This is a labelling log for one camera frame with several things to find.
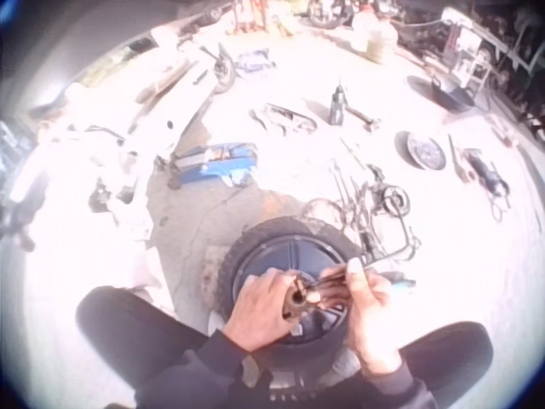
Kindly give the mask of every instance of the white motorcycle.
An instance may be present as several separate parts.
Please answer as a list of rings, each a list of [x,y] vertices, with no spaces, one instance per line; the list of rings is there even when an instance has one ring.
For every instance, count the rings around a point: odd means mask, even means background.
[[[165,64],[152,81],[137,84],[128,106],[112,111],[118,102],[108,105],[102,101],[98,106],[105,109],[76,115],[58,135],[29,149],[15,178],[2,186],[0,238],[15,236],[23,250],[33,250],[28,226],[45,201],[57,164],[74,149],[98,170],[96,189],[89,198],[91,209],[111,211],[118,223],[137,226],[135,239],[149,238],[149,177],[157,164],[169,162],[180,136],[211,97],[229,90],[236,77],[232,58],[220,43],[210,47],[196,43],[192,36],[178,37],[174,48],[155,51],[150,58],[157,61],[160,56]],[[87,101],[79,112],[88,106],[97,106],[97,100]],[[5,123],[2,126],[5,140],[13,131]]]

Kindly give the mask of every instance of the hand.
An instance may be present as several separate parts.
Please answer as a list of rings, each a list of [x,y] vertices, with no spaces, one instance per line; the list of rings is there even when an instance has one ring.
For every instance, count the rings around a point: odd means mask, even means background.
[[[248,352],[287,335],[299,323],[282,318],[286,292],[294,279],[276,268],[269,268],[259,278],[249,275],[223,333]]]
[[[376,273],[366,274],[361,261],[353,258],[347,265],[347,286],[352,296],[348,341],[359,358],[362,373],[369,376],[397,371],[402,360],[388,316],[390,282]]]

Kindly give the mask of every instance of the garage floor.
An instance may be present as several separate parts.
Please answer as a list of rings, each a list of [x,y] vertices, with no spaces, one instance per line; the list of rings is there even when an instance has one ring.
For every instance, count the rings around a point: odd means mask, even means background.
[[[205,143],[256,143],[261,162],[255,186],[240,191],[221,181],[204,181],[173,192],[166,187],[167,175],[152,178],[149,246],[158,249],[175,311],[180,321],[206,332],[209,309],[200,296],[199,278],[207,247],[229,246],[259,222],[295,215],[309,199],[337,199],[330,166],[336,161],[347,175],[359,177],[355,155],[382,167],[387,181],[409,193],[409,221],[423,243],[403,266],[418,285],[415,294],[399,299],[399,344],[455,321],[482,322],[495,359],[456,407],[505,407],[544,356],[545,320],[539,313],[545,311],[545,155],[522,128],[517,129],[520,152],[497,140],[485,115],[503,117],[508,111],[496,99],[491,112],[474,109],[451,118],[418,85],[426,78],[419,66],[402,57],[391,66],[375,65],[343,49],[343,38],[343,32],[329,38],[306,32],[292,40],[256,39],[255,45],[270,46],[278,70],[266,82],[238,79],[182,137],[179,152]],[[324,122],[340,76],[351,104],[382,119],[376,135],[367,134],[355,118],[340,129]],[[309,112],[318,132],[267,135],[248,115],[265,100]],[[486,99],[479,104],[487,108]],[[405,130],[434,135],[447,153],[447,168],[432,173],[411,164],[399,135]],[[510,184],[513,208],[502,223],[492,218],[479,187],[464,186],[456,178],[447,132],[461,147],[486,150]],[[75,326],[74,311],[91,288],[131,282],[141,249],[115,230],[109,215],[88,211],[85,195],[92,177],[81,163],[66,165],[71,171],[55,181],[37,216],[37,250],[28,257],[24,277],[30,398],[51,408],[131,406],[133,392],[90,349]]]

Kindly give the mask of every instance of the tire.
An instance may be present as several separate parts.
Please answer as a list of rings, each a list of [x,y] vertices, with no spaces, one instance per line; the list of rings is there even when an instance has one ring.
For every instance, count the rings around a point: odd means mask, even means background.
[[[341,26],[344,23],[345,19],[342,19],[342,18],[327,21],[325,23],[319,20],[318,18],[316,18],[316,16],[313,14],[313,11],[312,11],[312,6],[314,3],[319,3],[319,0],[311,0],[308,3],[308,9],[307,9],[308,19],[310,20],[313,26],[317,28],[322,28],[324,30],[333,30],[334,28],[337,28],[338,26]]]
[[[266,222],[263,222],[247,232],[235,242],[231,250],[226,254],[218,273],[218,283],[215,298],[219,308],[218,313],[228,320],[234,308],[232,299],[232,287],[234,285],[234,275],[238,271],[240,264],[256,247],[266,241],[276,239],[286,235],[299,234],[301,236],[312,236],[329,244],[342,258],[347,262],[350,258],[359,256],[361,249],[355,245],[340,230],[337,230],[330,224],[318,219],[311,219],[299,216],[283,216]],[[264,354],[267,357],[275,355],[281,360],[293,361],[297,359],[311,359],[324,350],[333,350],[340,348],[345,336],[347,335],[348,320],[344,320],[335,331],[328,332],[320,339],[302,345],[283,345],[274,344],[265,349],[255,357]]]
[[[218,78],[218,84],[215,86],[214,89],[215,94],[223,94],[230,90],[235,84],[235,80],[237,79],[235,63],[233,62],[232,58],[225,53],[220,53],[220,58],[222,60],[222,63],[218,61],[214,65],[214,74]],[[227,70],[227,72],[219,74],[216,70]]]
[[[198,24],[200,26],[211,26],[220,21],[222,16],[223,10],[221,8],[211,9],[199,17]]]

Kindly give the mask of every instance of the black bottle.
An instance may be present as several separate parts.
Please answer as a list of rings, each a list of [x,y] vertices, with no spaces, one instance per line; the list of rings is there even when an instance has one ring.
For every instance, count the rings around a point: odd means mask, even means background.
[[[347,97],[344,94],[342,85],[337,85],[335,93],[331,96],[330,125],[341,126],[344,121],[344,107],[347,104]]]

